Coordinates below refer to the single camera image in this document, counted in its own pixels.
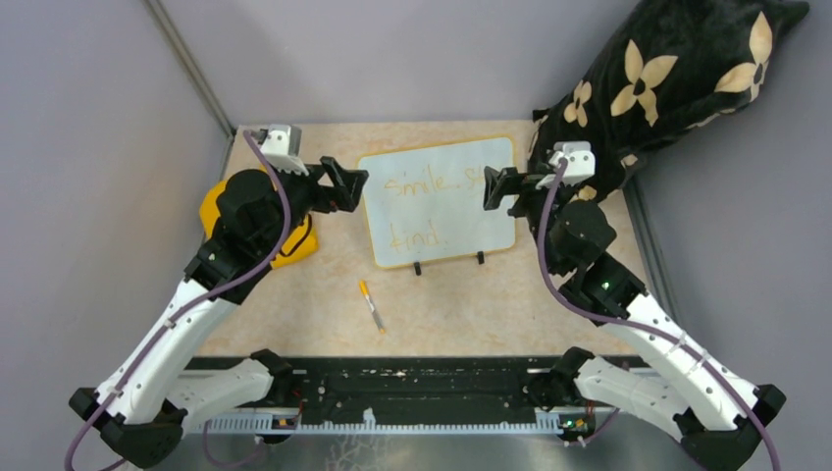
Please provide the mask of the white board yellow frame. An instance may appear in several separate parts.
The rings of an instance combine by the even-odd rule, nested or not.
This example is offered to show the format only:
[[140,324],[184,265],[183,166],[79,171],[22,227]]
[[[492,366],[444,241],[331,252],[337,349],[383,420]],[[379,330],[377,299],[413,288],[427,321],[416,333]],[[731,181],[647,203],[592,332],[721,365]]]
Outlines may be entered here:
[[516,243],[509,202],[484,209],[487,167],[514,166],[507,135],[365,155],[362,191],[375,264],[383,269],[506,250]]

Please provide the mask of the white marker pen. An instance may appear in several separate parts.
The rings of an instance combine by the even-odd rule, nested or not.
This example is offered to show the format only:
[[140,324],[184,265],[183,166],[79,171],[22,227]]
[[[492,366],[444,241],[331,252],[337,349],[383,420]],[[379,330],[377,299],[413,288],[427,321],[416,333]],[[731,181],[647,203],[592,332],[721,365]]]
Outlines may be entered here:
[[365,301],[368,305],[368,308],[370,310],[371,316],[373,318],[373,321],[376,325],[377,330],[381,334],[385,334],[387,332],[387,330],[386,330],[384,322],[381,318],[380,312],[378,311],[378,308],[377,308],[377,306],[374,302],[374,299],[373,299],[373,297],[372,297],[372,295],[369,291],[369,287],[368,287],[367,283],[364,280],[360,280],[358,285],[359,285],[359,289],[360,289],[360,291],[361,291],[361,293],[362,293],[362,295],[363,295],[363,297],[364,297],[364,299],[365,299]]

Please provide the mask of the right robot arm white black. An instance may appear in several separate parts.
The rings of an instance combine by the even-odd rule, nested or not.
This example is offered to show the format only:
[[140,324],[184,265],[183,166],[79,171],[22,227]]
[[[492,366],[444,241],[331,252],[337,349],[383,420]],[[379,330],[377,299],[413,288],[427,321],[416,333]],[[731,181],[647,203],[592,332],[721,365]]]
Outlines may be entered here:
[[515,198],[510,213],[526,217],[552,296],[571,312],[632,347],[654,371],[640,376],[579,347],[549,372],[565,404],[608,404],[674,440],[705,470],[740,469],[759,447],[782,466],[768,425],[786,397],[756,385],[714,359],[659,305],[645,284],[611,256],[616,233],[593,201],[562,201],[564,171],[522,174],[486,168],[484,207]]

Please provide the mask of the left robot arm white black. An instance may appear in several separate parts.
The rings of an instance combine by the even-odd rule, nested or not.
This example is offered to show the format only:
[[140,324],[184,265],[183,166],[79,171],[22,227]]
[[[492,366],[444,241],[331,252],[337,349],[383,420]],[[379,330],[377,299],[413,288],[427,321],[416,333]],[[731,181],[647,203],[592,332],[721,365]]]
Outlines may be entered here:
[[313,212],[352,212],[369,180],[323,157],[301,173],[271,165],[233,174],[215,193],[213,228],[185,267],[165,311],[130,357],[96,388],[78,389],[71,409],[121,462],[158,465],[193,426],[231,409],[295,404],[290,364],[262,349],[212,376],[184,382],[196,350],[272,270],[288,237]]

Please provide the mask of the yellow cloth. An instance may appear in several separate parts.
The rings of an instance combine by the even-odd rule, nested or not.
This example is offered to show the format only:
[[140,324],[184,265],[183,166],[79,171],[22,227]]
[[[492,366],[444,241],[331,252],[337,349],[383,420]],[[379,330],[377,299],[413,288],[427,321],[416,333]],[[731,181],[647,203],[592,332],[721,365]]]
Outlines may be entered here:
[[[282,234],[282,210],[269,175],[262,169],[247,169],[214,185],[203,197],[198,214],[207,238],[229,243],[259,262]],[[289,232],[271,267],[297,263],[318,248],[312,217],[306,215]]]

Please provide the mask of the black floral pillow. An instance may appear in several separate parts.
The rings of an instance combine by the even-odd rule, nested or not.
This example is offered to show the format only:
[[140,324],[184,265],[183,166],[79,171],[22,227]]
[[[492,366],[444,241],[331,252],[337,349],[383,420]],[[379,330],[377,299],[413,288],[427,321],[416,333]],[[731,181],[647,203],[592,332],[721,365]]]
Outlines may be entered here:
[[528,168],[557,142],[587,141],[594,175],[578,186],[604,200],[655,152],[760,96],[778,43],[808,14],[807,1],[641,1],[573,90],[546,110]]

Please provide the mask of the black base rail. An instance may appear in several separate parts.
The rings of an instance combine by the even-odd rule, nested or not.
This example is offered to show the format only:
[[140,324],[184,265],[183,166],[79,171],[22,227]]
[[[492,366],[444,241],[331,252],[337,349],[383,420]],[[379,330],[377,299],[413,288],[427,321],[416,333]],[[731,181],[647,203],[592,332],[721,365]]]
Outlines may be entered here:
[[194,432],[270,442],[324,435],[550,435],[579,444],[608,407],[565,398],[544,357],[291,358],[286,392]]

